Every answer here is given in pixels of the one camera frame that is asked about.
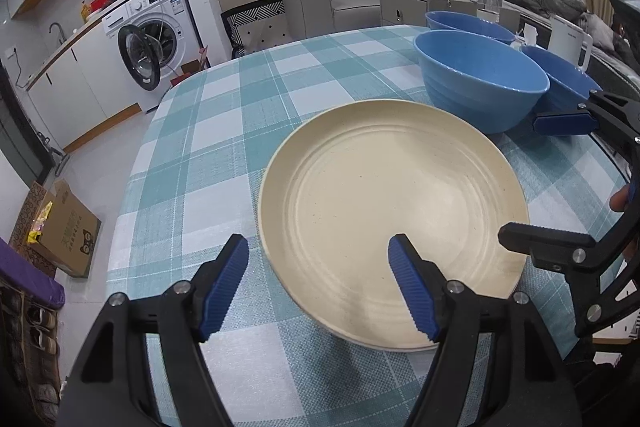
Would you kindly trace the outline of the right hand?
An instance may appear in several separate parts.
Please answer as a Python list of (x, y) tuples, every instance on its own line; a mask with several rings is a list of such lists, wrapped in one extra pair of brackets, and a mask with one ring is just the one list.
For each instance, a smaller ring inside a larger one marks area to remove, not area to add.
[(615, 212), (623, 212), (628, 205), (628, 193), (630, 185), (623, 186), (610, 198), (610, 208)]

